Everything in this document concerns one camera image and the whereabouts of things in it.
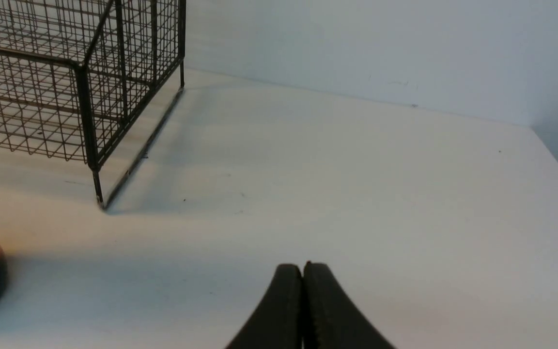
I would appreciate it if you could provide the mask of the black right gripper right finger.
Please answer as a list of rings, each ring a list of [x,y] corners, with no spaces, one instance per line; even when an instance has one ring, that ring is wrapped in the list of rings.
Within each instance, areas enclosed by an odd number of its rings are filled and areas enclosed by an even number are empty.
[[[393,349],[361,313],[324,263],[308,261],[303,346],[306,349]]]

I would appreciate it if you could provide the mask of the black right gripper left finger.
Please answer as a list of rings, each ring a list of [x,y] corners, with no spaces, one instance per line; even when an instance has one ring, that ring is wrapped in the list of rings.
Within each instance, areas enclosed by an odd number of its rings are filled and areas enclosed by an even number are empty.
[[[228,349],[300,349],[303,277],[297,265],[279,264],[266,292]]]

